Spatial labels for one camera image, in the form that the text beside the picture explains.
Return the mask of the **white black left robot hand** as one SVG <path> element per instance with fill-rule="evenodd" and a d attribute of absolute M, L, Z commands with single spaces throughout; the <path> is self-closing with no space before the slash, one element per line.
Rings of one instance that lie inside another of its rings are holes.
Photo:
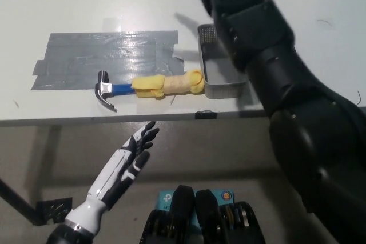
<path fill-rule="evenodd" d="M 159 128 L 149 122 L 137 130 L 107 161 L 87 193 L 88 199 L 102 201 L 108 210 L 125 194 L 150 158 Z"/>

